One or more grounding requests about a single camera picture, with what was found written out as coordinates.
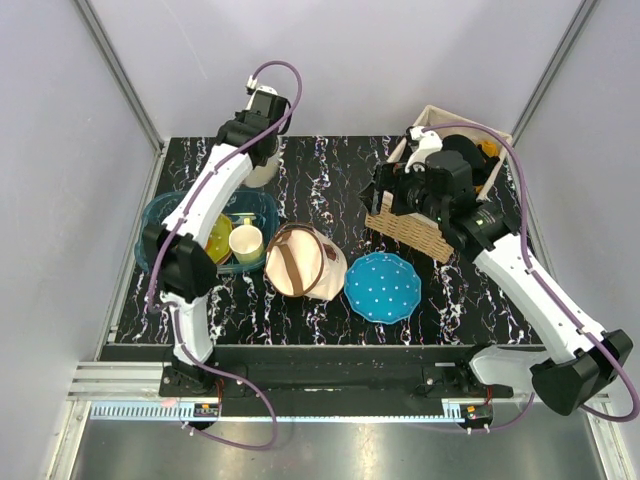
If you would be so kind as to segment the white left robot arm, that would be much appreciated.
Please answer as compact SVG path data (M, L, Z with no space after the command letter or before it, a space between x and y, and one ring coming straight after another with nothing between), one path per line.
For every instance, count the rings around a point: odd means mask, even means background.
M169 306L174 356L187 364L180 381L196 396L208 394L216 382L216 372L204 362L213 352L206 297L218 277L205 247L234 192L242 185L262 187L277 173L277 122L289 105L271 87L251 93L246 108L219 129L205 166L179 205L142 232L153 290L147 299Z

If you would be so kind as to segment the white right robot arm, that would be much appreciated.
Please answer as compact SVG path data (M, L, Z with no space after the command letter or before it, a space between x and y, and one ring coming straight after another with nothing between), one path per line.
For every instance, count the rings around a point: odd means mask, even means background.
M500 207L480 201L472 168L453 150L431 153L424 162L380 162L360 198L372 216L385 195L390 211L434 221L446 242L492 279L524 315L542 341L539 352L480 347L454 371L466 396L488 385L532 392L554 412L567 416L621 380L632 400L629 422L639 415L639 393L624 364L633 349L621 329L608 332L572 301L537 261L524 225Z

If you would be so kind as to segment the white mesh laundry bag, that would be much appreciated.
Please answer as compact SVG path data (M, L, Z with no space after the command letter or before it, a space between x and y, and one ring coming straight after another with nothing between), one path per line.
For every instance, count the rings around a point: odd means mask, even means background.
M243 185L248 188L261 188L267 185L278 173L280 164L280 139L276 140L274 153L268 158L264 166L255 167L243 181Z

